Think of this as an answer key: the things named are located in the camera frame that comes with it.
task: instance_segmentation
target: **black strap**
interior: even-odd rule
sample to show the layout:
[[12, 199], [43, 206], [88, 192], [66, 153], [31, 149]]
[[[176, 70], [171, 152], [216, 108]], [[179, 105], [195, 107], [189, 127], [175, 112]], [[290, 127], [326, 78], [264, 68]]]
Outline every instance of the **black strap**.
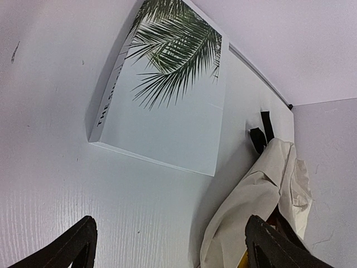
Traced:
[[267, 136], [267, 142], [269, 143], [272, 139], [274, 139], [274, 132], [272, 122], [270, 121], [269, 112], [261, 112], [260, 115], [262, 116], [264, 130]]
[[259, 127], [250, 130], [250, 139], [253, 142], [255, 150], [261, 155], [267, 145], [266, 136]]

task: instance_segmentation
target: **mark on wall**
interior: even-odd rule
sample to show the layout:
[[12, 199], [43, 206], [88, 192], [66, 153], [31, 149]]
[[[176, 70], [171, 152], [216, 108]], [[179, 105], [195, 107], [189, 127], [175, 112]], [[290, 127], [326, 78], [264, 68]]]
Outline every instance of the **mark on wall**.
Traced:
[[16, 51], [18, 49], [19, 44], [20, 44], [20, 41], [17, 43], [17, 46], [16, 46], [16, 48], [15, 48], [13, 54], [12, 54], [11, 63], [13, 63], [15, 61], [15, 54], [16, 54]]
[[320, 164], [318, 164], [318, 165], [316, 166], [315, 174], [317, 174], [317, 171], [319, 170], [319, 166], [320, 166]]
[[332, 231], [332, 234], [330, 235], [329, 238], [324, 239], [324, 240], [321, 240], [321, 241], [318, 241], [318, 242], [316, 242], [316, 243], [313, 243], [313, 244], [312, 244], [312, 250], [313, 250], [318, 244], [331, 241], [332, 237], [334, 236], [335, 230], [336, 230], [336, 227], [335, 227], [334, 230]]

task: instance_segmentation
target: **black object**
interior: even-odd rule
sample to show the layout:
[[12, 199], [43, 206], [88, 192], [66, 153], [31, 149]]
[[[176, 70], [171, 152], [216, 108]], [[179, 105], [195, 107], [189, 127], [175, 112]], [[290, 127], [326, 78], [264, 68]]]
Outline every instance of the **black object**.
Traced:
[[250, 268], [332, 268], [312, 256], [303, 245], [301, 248], [285, 239], [259, 216], [250, 216], [245, 236]]
[[255, 150], [261, 155], [267, 145], [266, 136], [264, 135], [264, 132], [261, 131], [259, 127], [257, 127], [250, 130], [249, 135], [250, 139], [253, 142]]
[[274, 139], [274, 131], [272, 127], [272, 122], [270, 121], [270, 112], [261, 112], [260, 116], [262, 117], [263, 126], [265, 134], [260, 128], [253, 128], [250, 130], [250, 139], [253, 142], [254, 148], [260, 155], [263, 153], [267, 144]]
[[267, 143], [269, 143], [272, 139], [274, 139], [274, 131], [272, 127], [272, 122], [270, 121], [270, 112], [261, 112], [262, 121], [264, 125], [264, 131], [267, 136]]
[[280, 214], [278, 206], [275, 208], [273, 212], [273, 216], [276, 220], [277, 230], [278, 232], [285, 238], [292, 242], [298, 248], [305, 250], [308, 252], [307, 248], [301, 242], [301, 240], [297, 237], [294, 230], [291, 228], [288, 221]]
[[9, 268], [93, 268], [97, 247], [97, 224], [85, 216], [48, 246]]

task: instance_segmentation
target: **metal rod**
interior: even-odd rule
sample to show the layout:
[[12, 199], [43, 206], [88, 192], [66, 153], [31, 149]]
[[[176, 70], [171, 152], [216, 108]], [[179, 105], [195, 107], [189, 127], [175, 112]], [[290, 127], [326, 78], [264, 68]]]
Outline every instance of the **metal rod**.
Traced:
[[232, 52], [238, 59], [240, 59], [253, 73], [256, 74], [257, 77], [264, 82], [265, 85], [270, 88], [272, 92], [275, 93], [276, 96], [290, 109], [291, 105], [284, 99], [283, 96], [279, 93], [279, 91], [268, 81], [268, 79], [246, 58], [239, 52], [238, 49], [235, 48], [234, 45], [229, 43], [229, 51]]

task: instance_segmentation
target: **canvas bag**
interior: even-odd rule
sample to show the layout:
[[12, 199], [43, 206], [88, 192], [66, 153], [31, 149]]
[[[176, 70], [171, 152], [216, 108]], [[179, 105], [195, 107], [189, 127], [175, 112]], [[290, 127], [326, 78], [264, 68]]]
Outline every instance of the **canvas bag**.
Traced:
[[209, 223], [201, 268], [237, 268], [247, 250], [244, 230], [249, 217], [267, 220], [277, 205], [303, 239], [311, 203], [305, 162], [296, 158], [293, 143], [272, 139]]

